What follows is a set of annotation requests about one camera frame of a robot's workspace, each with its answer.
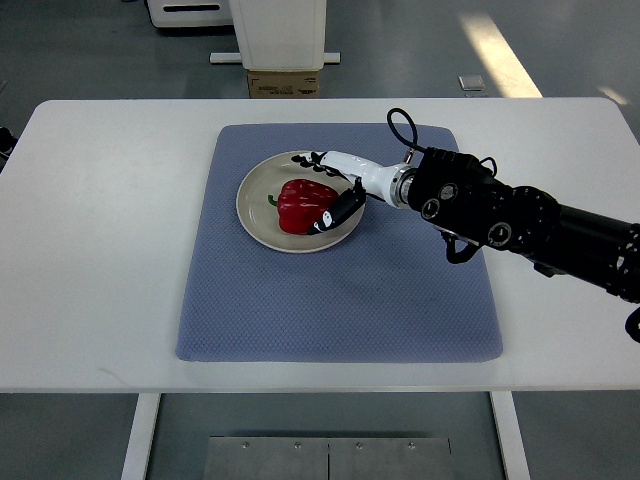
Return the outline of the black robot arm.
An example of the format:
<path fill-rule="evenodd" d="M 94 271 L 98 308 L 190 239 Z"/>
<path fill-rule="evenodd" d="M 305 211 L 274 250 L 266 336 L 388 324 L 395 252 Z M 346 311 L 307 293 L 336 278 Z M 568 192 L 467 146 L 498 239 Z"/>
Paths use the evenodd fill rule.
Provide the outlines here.
<path fill-rule="evenodd" d="M 487 246 L 529 259 L 547 277 L 570 275 L 639 301 L 638 225 L 562 205 L 532 186 L 506 185 L 491 157 L 425 148 L 416 136 L 399 140 L 423 155 L 399 197 L 440 229 L 449 262 L 464 263 Z"/>

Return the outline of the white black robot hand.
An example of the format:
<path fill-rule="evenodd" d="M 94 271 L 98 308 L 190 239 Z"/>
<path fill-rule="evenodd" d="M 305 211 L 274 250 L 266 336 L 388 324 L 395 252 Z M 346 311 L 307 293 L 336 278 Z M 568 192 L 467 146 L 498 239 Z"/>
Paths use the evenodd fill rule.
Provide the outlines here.
<path fill-rule="evenodd" d="M 382 166 L 356 155 L 328 151 L 314 151 L 294 155 L 291 160 L 303 168 L 327 176 L 338 176 L 349 181 L 352 187 L 339 195 L 309 227 L 307 233 L 315 235 L 333 230 L 345 223 L 366 202 L 366 196 L 384 201 L 398 209 L 408 209 L 408 192 L 417 168 L 411 164 L 415 154 L 409 148 L 401 163 Z"/>

